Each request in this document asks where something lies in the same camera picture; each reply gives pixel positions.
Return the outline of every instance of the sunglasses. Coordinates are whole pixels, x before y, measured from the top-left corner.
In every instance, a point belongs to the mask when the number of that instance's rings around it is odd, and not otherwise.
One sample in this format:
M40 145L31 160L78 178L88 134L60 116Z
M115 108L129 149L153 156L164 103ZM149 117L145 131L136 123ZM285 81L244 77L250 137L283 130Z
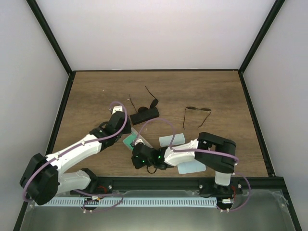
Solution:
M153 94L150 93L149 89L148 89L146 86L145 86L145 88L148 90L149 94L153 96ZM151 103L151 105L150 105L150 108L155 108L155 107L158 105L158 102L159 102L158 99L157 99L155 96L153 96L153 97L154 97L154 100L152 101L152 103ZM129 95L129 101L130 101L131 104L133 105L133 107L134 107L136 113L140 113L140 112L144 112L144 111L148 110L147 107L140 107L140 108L138 108L138 111L137 111L137 109L136 109L136 107L135 107L133 101L131 100L130 95Z
M202 124L198 127L198 128L200 128L203 124L204 124L204 122L205 122L205 120L210 116L210 114L212 113L212 110L211 109L209 109L209 108L196 108L196 107L186 107L185 108L185 112L184 112L184 121L183 121L183 128L184 128L184 130L185 130L185 127L184 127L184 123L185 123L185 117L186 117L186 110L200 110L200 111L206 111L206 112L210 112L208 115L207 115L207 117L205 117L205 119L203 120L203 122L202 122Z

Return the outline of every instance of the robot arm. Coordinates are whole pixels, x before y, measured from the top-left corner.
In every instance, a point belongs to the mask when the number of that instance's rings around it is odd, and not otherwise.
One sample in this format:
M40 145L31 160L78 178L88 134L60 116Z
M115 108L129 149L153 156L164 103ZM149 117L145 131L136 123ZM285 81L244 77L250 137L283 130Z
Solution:
M46 156L42 156L41 154L34 155L20 180L20 185L23 188L39 167L53 158L56 158L56 160L47 165L34 177L27 188L27 194L34 199L38 205L43 205L59 193L74 189L83 190L85 188L91 192L91 189L96 188L95 183L97 178L90 170L82 169L75 173L65 172L83 159L112 146L118 141L122 134L131 133L130 121L127 119L124 129L118 135L107 140L88 142L118 132L123 126L125 119L125 113L122 110L122 106L114 107L108 122L103 122L97 128L94 128L88 135L75 144ZM82 145L69 151L64 156L58 157L61 153L80 143Z
M216 152L235 156L235 142L210 133L201 132L197 139L173 147L173 149L167 147L155 150L145 146L142 140L137 140L133 149L132 162L136 169L142 166L154 166L160 170L165 170L195 159L215 170L215 183L217 185L228 186L231 174L234 172L235 160L230 157L193 151L193 149L209 150L213 145L215 145ZM192 151L180 153L174 151L189 149Z

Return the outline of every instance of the white enclosure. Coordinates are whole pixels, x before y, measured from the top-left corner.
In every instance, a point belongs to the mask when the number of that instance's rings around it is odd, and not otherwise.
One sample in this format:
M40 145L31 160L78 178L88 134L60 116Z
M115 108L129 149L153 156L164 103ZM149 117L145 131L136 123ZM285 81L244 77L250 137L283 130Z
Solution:
M245 72L277 176L308 230L308 1L286 1Z
M275 0L37 0L72 70L237 69ZM308 230L308 1L287 0L244 78L277 176ZM67 73L26 0L0 2L0 227L44 154Z
M23 204L19 180L44 154L67 74L25 0L0 2L0 229Z
M274 0L38 0L73 70L239 68Z

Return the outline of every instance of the wooden surface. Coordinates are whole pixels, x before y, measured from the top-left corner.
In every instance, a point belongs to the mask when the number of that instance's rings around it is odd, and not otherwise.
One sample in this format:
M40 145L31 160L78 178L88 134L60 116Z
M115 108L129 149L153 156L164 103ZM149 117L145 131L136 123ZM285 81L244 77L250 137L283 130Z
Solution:
M130 94L138 109L150 106L153 97L160 118L169 120L177 133L184 133L186 142L206 131L236 142L236 156L240 163L236 171L248 177L266 177L261 150L246 104L237 72L77 72L66 105L54 152L82 139L90 130L110 119L112 101L122 102L129 114L135 113L128 101ZM186 106L210 108L212 114L201 128L208 112L187 110L185 130L182 128ZM139 131L143 124L134 126ZM171 135L171 128L163 122L153 122L142 136L159 148L158 137ZM146 168L136 170L131 162L131 151L123 144L123 136L114 146L93 155L69 171L88 167L99 176L201 177L214 176L214 171L180 175L177 167L149 174Z

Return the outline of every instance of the black metal frame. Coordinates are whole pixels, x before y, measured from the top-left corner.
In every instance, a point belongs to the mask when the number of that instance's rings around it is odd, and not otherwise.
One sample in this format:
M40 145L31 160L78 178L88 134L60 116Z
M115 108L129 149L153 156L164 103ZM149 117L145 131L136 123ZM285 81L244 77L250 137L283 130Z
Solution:
M60 128L60 124L63 118L64 110L66 107L66 103L73 85L73 81L75 78L76 71L72 71L70 68L58 42L56 41L50 27L48 26L47 21L45 20L41 10L39 9L36 0L26 0L29 4L33 14L41 25L44 33L46 34L48 40L50 41L52 47L54 48L59 60L61 61L63 67L65 68L68 74L68 81L66 84L66 88L64 91L64 95L61 101L61 105L58 111L58 115L52 130L50 142L48 144L48 148L46 154L52 152L56 137ZM281 190L285 199L288 201L288 209L292 216L293 224L297 231L301 231L301 227L299 221L297 219L296 212L294 210L290 195L288 193L287 187L285 185L284 179L282 177L276 177L273 165L270 160L270 156L268 150L266 148L264 138L262 136L262 132L257 120L257 116L255 114L248 89L245 84L245 80L243 77L243 73L248 67L250 61L252 60L255 52L257 51L259 45L261 44L263 38L265 37L270 25L274 21L276 15L278 14L280 8L282 7L285 0L276 0L272 9L270 10L263 26L261 27L252 47L250 48L248 54L246 55L240 69L186 69L186 70L116 70L116 71L238 71L239 78L243 87L243 91L245 94L245 98L247 101L247 105L250 111L250 115L252 117L252 121L256 130L257 138L259 141L259 145L261 148L261 152L264 158L265 166L267 169L267 173L269 177L267 178L248 178L252 189L270 189L270 190ZM199 190L199 185L207 185L212 183L214 178L124 178L124 177L107 177L107 178L99 178L101 182L108 182L108 185L112 185L113 190L120 191L129 191L129 190ZM242 178L232 178L232 180L238 180L242 185L243 189L247 189L246 181ZM14 230L20 230L22 225L22 221L26 212L27 203L24 202L16 221L16 225Z

